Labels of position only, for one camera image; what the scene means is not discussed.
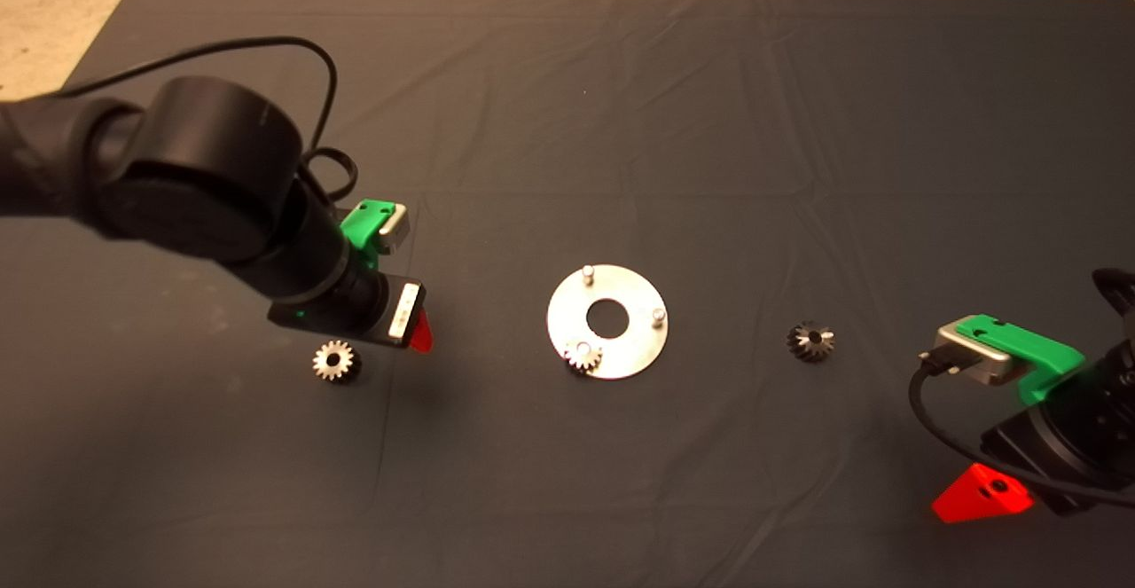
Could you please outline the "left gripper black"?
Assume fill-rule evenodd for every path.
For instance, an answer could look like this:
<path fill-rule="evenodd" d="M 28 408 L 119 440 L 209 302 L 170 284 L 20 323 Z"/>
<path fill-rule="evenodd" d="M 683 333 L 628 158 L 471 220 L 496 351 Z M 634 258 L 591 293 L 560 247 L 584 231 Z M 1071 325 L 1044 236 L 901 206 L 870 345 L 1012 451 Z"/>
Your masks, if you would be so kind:
<path fill-rule="evenodd" d="M 348 269 L 333 287 L 295 304 L 275 302 L 268 320 L 297 331 L 429 354 L 434 334 L 421 282 L 370 269 Z"/>

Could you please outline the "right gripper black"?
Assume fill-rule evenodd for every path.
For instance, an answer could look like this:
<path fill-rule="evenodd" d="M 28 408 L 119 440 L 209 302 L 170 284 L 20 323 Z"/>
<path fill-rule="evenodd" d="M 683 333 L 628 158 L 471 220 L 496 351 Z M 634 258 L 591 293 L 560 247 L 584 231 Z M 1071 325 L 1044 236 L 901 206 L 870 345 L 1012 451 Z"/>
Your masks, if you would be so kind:
<path fill-rule="evenodd" d="M 1120 377 L 1075 373 L 1043 401 L 982 434 L 982 454 L 1053 482 L 1120 490 Z M 1035 505 L 1014 476 L 973 463 L 931 503 L 953 524 L 1027 512 Z"/>

